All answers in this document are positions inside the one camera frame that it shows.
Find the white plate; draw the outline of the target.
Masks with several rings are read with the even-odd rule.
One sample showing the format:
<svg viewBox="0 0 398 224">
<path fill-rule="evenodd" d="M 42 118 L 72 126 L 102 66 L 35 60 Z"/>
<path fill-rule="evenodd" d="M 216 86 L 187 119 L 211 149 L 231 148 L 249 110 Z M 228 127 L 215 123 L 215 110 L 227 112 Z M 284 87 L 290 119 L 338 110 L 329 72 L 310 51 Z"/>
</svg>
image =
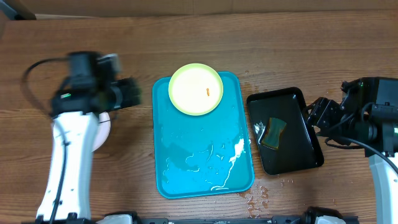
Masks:
<svg viewBox="0 0 398 224">
<path fill-rule="evenodd" d="M 93 145 L 93 152 L 99 149 L 107 140 L 111 130 L 111 118 L 109 113 L 104 112 L 99 115 L 99 125 Z"/>
</svg>

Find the green yellow sponge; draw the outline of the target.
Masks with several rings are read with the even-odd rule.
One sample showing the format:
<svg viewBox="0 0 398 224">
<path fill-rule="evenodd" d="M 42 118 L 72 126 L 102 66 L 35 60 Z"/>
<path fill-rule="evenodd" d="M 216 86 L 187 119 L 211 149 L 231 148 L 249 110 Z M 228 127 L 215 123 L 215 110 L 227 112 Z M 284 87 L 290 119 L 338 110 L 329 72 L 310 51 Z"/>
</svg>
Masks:
<svg viewBox="0 0 398 224">
<path fill-rule="evenodd" d="M 278 150 L 280 139 L 283 135 L 287 123 L 279 118 L 269 118 L 260 143 L 264 147 Z"/>
</svg>

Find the light green plate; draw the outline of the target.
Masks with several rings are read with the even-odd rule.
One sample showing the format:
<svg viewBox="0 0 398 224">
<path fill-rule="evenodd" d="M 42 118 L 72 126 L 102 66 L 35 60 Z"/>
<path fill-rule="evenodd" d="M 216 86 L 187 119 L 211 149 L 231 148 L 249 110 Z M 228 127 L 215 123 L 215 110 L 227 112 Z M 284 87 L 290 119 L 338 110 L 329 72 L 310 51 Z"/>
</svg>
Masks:
<svg viewBox="0 0 398 224">
<path fill-rule="evenodd" d="M 201 116 L 213 111 L 221 102 L 224 87 L 220 75 L 202 63 L 180 67 L 169 81 L 169 98 L 180 112 Z"/>
</svg>

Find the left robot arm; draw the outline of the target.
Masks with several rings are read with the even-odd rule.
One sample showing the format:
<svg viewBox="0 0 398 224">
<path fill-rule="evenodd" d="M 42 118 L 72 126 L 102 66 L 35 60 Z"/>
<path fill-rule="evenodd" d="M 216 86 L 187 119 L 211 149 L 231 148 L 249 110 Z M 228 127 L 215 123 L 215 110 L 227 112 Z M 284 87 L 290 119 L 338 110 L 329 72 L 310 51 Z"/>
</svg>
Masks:
<svg viewBox="0 0 398 224">
<path fill-rule="evenodd" d="M 91 223 L 93 153 L 111 130 L 108 112 L 66 112 L 53 119 L 49 178 L 35 223 Z"/>
</svg>

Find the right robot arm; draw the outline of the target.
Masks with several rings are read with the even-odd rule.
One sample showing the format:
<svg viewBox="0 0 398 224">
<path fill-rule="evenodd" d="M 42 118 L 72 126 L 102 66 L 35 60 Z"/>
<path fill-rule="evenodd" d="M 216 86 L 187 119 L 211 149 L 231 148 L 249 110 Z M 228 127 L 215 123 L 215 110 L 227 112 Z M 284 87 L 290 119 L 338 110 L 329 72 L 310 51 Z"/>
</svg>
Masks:
<svg viewBox="0 0 398 224">
<path fill-rule="evenodd" d="M 364 77 L 341 84 L 342 101 L 320 97 L 302 110 L 317 136 L 369 160 L 378 223 L 397 223 L 397 79 Z"/>
</svg>

